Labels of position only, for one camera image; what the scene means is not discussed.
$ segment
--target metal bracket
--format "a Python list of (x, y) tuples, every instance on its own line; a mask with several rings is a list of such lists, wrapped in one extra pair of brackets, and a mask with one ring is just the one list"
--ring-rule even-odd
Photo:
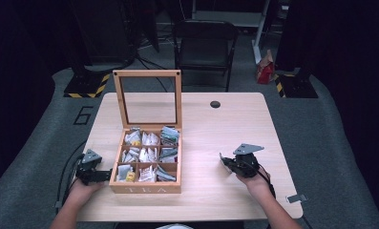
[(291, 197), (286, 197), (286, 200), (289, 203), (293, 203), (293, 202), (297, 202), (297, 201), (300, 201), (300, 202), (307, 201), (308, 198), (304, 194), (300, 194), (300, 195), (294, 195)]
[(251, 153), (254, 153), (256, 151), (263, 150), (263, 146), (257, 146), (257, 145), (250, 145), (250, 144), (241, 144), (239, 148), (237, 148), (236, 151), (233, 152), (234, 155), (248, 155)]
[(82, 163), (89, 163), (94, 160), (102, 160), (102, 156), (99, 154), (95, 153), (93, 150), (88, 149), (87, 153), (85, 153), (85, 156), (82, 158)]

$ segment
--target gray carpet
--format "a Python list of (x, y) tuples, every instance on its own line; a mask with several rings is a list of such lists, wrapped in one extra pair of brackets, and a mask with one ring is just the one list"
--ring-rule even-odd
[[(311, 83), (319, 98), (292, 99), (280, 98), (274, 82), (257, 84), (252, 38), (248, 35), (239, 38), (230, 92), (259, 92), (265, 96), (296, 189), (309, 198), (302, 205), (311, 226), (379, 228), (378, 211), (354, 162), (340, 116), (326, 87), (312, 76)], [(263, 53), (271, 48), (275, 55), (278, 39), (268, 38)], [(172, 46), (167, 41), (160, 42), (159, 53), (152, 47), (139, 53), (171, 69), (174, 67)], [(95, 69), (108, 67), (95, 66)], [(135, 61), (128, 69), (144, 67)], [(53, 76), (56, 88), (52, 103), (0, 179), (0, 228), (48, 228), (54, 218), (53, 204), (61, 169), (75, 147), (87, 139), (101, 101), (101, 97), (64, 98), (63, 91), (72, 76), (71, 70)], [(183, 90), (213, 91), (191, 87)], [(109, 80), (104, 93), (114, 91), (114, 82)], [(85, 110), (91, 117), (87, 125), (74, 125), (83, 106), (92, 107)], [(302, 219), (298, 221), (307, 228)], [(247, 221), (245, 228), (266, 225), (266, 220)], [(78, 223), (78, 228), (113, 227), (113, 223)]]

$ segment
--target human hand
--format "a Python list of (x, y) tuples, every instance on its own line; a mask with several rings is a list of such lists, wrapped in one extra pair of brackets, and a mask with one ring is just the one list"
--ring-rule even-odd
[[(259, 172), (263, 174), (266, 178), (270, 178), (270, 174), (267, 173), (264, 169), (260, 168)], [(269, 184), (266, 180), (260, 175), (256, 174), (253, 177), (244, 178), (240, 175), (236, 175), (242, 183), (246, 185), (249, 194), (257, 201), (260, 201), (262, 198), (272, 198), (272, 194), (269, 190)]]
[(85, 185), (78, 178), (71, 187), (65, 204), (71, 205), (76, 210), (79, 210), (90, 199), (91, 195), (103, 186), (103, 182)]

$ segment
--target red bag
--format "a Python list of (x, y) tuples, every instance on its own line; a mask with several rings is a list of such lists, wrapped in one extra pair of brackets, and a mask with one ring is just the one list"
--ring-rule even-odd
[(267, 50), (266, 56), (258, 63), (257, 82), (268, 84), (272, 80), (274, 70), (272, 52)]

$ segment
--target office chair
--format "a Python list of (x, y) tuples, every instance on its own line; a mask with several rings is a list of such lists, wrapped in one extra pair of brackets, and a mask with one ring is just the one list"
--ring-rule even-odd
[(192, 19), (178, 22), (173, 28), (175, 69), (182, 70), (182, 80), (183, 70), (220, 71), (222, 78), (227, 73), (224, 86), (215, 82), (191, 86), (222, 87), (228, 92), (238, 34), (228, 22)]

